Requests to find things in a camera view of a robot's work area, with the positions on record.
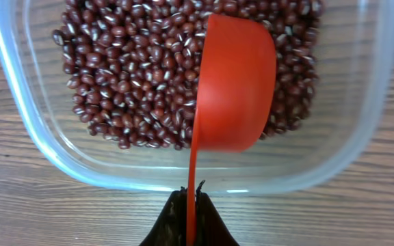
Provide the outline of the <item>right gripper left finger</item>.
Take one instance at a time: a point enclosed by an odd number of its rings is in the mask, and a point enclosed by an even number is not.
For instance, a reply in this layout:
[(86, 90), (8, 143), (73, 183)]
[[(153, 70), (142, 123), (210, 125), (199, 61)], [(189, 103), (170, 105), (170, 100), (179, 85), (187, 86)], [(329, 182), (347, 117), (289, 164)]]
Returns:
[(140, 246), (186, 245), (187, 189), (173, 191)]

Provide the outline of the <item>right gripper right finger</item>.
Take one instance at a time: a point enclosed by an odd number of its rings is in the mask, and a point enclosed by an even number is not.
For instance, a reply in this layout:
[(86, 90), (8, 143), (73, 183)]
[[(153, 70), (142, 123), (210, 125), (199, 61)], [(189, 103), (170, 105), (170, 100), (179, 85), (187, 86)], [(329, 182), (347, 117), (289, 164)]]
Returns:
[(202, 180), (196, 189), (195, 246), (239, 246), (207, 193), (202, 192)]

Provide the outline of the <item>red measuring scoop blue handle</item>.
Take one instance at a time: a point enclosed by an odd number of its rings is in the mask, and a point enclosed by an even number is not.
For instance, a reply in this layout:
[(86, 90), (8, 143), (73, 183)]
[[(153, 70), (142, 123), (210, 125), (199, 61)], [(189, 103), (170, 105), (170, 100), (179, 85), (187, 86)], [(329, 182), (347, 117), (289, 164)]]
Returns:
[(276, 82), (276, 49), (252, 20), (210, 14), (198, 82), (189, 160), (186, 243), (196, 240), (198, 151), (241, 152), (260, 137)]

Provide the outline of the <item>red adzuki beans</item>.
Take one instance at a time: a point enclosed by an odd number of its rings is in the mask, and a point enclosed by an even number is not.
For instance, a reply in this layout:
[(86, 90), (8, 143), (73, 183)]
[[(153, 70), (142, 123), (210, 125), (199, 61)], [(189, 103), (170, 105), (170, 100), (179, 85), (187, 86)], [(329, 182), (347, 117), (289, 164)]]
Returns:
[(62, 49), (73, 112), (119, 148), (189, 148), (211, 14), (257, 22), (272, 35), (276, 88), (266, 139), (309, 117), (322, 0), (66, 0)]

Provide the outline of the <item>clear plastic container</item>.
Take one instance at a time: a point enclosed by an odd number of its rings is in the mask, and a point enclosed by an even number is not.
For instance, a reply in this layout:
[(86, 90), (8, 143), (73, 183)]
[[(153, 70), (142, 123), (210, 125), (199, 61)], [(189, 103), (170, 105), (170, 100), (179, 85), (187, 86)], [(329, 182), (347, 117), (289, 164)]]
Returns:
[[(63, 1), (0, 1), (0, 60), (25, 128), (48, 160), (108, 189), (171, 192), (187, 185), (189, 151), (120, 150), (90, 136), (51, 31)], [(196, 178), (214, 193), (275, 194), (332, 178), (365, 149), (380, 123), (394, 62), (394, 1), (327, 1), (314, 50), (319, 83), (293, 132), (241, 153), (201, 152)]]

